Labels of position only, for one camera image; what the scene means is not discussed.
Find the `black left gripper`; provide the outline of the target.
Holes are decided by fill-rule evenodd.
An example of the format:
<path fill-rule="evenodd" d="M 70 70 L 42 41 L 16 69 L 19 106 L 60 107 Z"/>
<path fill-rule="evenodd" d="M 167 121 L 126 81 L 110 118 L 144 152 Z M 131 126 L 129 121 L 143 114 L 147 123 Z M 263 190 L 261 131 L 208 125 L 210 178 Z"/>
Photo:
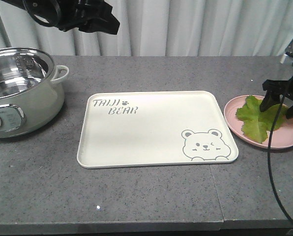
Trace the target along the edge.
<path fill-rule="evenodd" d="M 58 0 L 60 20 L 57 28 L 69 31 L 117 34 L 120 22 L 112 14 L 112 6 L 103 0 Z"/>

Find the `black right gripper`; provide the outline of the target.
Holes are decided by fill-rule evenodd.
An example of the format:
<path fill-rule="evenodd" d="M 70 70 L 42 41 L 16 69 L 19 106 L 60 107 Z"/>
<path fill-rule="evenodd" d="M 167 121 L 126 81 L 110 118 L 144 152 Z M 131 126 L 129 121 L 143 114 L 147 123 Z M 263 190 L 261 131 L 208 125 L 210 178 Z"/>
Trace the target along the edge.
<path fill-rule="evenodd" d="M 286 58 L 293 60 L 293 52 L 285 52 L 284 59 Z M 260 104 L 261 112 L 265 112 L 272 106 L 279 104 L 280 95 L 284 95 L 293 101 L 293 75 L 288 80 L 266 80 L 263 83 L 263 90 L 266 91 L 266 94 Z M 287 109 L 286 118 L 293 118 L 293 105 Z"/>

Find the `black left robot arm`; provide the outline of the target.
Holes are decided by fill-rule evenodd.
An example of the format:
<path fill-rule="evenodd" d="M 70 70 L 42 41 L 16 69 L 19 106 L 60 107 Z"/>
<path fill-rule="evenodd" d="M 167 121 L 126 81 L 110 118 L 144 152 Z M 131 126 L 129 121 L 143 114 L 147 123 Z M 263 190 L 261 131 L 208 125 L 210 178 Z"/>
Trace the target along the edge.
<path fill-rule="evenodd" d="M 92 33 L 118 33 L 120 22 L 112 14 L 113 7 L 103 0 L 6 0 L 25 10 L 44 27 L 66 32 L 74 28 Z"/>

